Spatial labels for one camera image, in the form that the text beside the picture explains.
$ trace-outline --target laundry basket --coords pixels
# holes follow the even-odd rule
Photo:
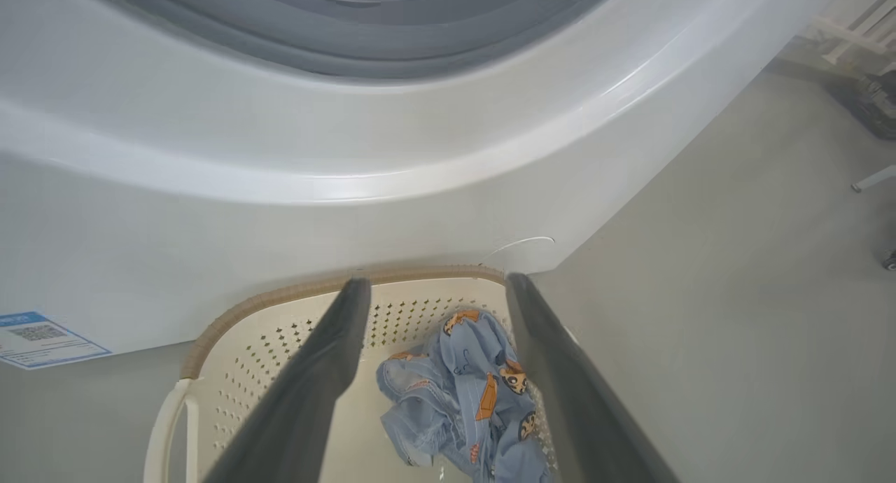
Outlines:
[[[186,481],[204,479],[347,279],[249,298],[199,336],[154,425],[144,483],[167,481],[170,444],[183,406],[188,412]],[[377,387],[375,369],[390,355],[422,343],[460,308],[490,311],[512,340],[505,279],[479,266],[393,270],[369,279],[370,314],[361,360],[355,380],[336,403],[320,481],[470,481],[448,461],[437,458],[431,468],[412,468],[400,460],[380,423],[391,403]],[[540,394],[532,390],[538,406],[535,432],[556,469]]]

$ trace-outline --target washing machine drum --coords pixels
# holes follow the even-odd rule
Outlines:
[[[601,0],[124,0],[203,39],[316,74],[425,78],[509,55]]]

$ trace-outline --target white washing machine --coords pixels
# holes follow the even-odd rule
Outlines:
[[[119,353],[332,272],[553,269],[827,1],[0,0],[0,314]]]

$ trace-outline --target cartoon print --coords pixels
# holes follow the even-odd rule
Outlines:
[[[479,412],[476,413],[476,420],[490,419],[492,413],[495,412],[495,403],[498,400],[498,381],[495,375],[489,373],[486,375],[486,390],[482,391],[482,399],[479,400]]]
[[[529,385],[529,379],[526,378],[526,374],[522,371],[522,367],[519,365],[519,362],[513,361],[511,359],[507,359],[507,367],[501,368],[498,372],[501,374],[501,379],[503,383],[505,383],[510,390],[513,391],[516,395],[522,395],[526,391],[526,387]]]
[[[535,412],[526,413],[519,422],[519,441],[525,441],[535,430]]]
[[[464,319],[470,319],[471,321],[480,321],[480,311],[458,311],[458,313],[454,314],[454,316],[448,319],[448,321],[445,321],[445,326],[442,328],[445,331],[445,334],[451,336],[451,331],[454,329],[454,326],[457,326],[457,324],[459,323],[463,323]]]
[[[414,354],[412,354],[412,353],[410,353],[410,352],[399,352],[399,353],[397,353],[397,354],[391,356],[391,357],[389,358],[389,360],[393,360],[393,359],[404,359],[404,360],[407,360],[407,361],[410,362],[410,359],[416,358],[416,356],[422,356],[422,358],[426,358],[426,357],[429,356],[429,355],[426,355],[426,354],[414,355]]]

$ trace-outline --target label sticker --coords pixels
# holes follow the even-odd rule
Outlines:
[[[19,368],[44,368],[111,353],[36,311],[0,315],[0,360]]]

